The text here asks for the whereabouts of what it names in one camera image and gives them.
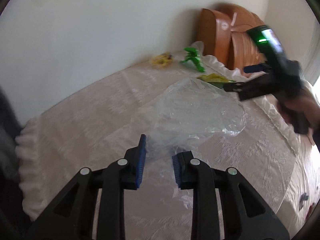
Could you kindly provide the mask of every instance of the white bedspread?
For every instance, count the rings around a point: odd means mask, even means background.
[[[201,45],[194,44],[200,50]],[[207,73],[246,80],[239,70],[227,70],[213,56],[203,57],[203,62]],[[123,151],[111,144],[134,113],[169,85],[198,75],[177,62],[164,69],[148,62],[138,64],[95,82],[31,119],[17,137],[16,150],[22,160],[19,172],[25,212],[36,219],[82,167],[102,169],[121,158],[126,149],[136,146],[140,135],[121,143]],[[248,117],[244,131],[234,138],[214,135],[199,148],[200,152],[213,168],[238,168],[274,212],[283,201],[294,206],[290,192],[296,186],[290,179],[301,178],[296,156],[303,159],[308,145],[300,141],[265,97],[245,102],[244,107]],[[147,181],[137,192],[126,192],[127,239],[151,239],[154,234],[157,239],[190,237],[192,209],[188,203],[192,203],[192,196],[187,193],[181,199],[176,195],[172,188],[152,188]],[[154,206],[156,212],[150,212]],[[291,219],[279,217],[285,225]]]

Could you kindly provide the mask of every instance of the yellow plastic object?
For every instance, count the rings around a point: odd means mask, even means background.
[[[172,55],[170,52],[163,53],[161,55],[155,56],[150,60],[152,65],[159,67],[166,67],[172,62]]]
[[[198,79],[201,79],[204,82],[208,82],[209,84],[212,84],[218,88],[223,88],[223,85],[226,83],[233,83],[234,80],[229,80],[224,76],[220,76],[217,74],[210,74],[210,75],[201,75],[197,77]]]

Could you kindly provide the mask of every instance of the black handle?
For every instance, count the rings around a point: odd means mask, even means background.
[[[285,111],[290,116],[294,132],[299,134],[307,134],[310,127],[310,123],[305,117],[304,113],[291,110],[282,103],[280,103],[280,106],[283,109],[283,111]]]

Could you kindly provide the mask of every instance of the green plastic figure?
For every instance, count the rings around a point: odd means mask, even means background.
[[[180,63],[186,63],[191,60],[199,72],[205,72],[205,69],[201,64],[199,51],[195,48],[184,48],[184,50],[188,52],[188,55],[186,55],[185,60],[180,61]]]

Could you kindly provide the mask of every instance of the clear plastic wrap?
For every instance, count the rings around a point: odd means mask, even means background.
[[[224,90],[189,78],[170,86],[155,100],[147,132],[151,158],[196,150],[214,132],[235,136],[246,124],[242,105]]]

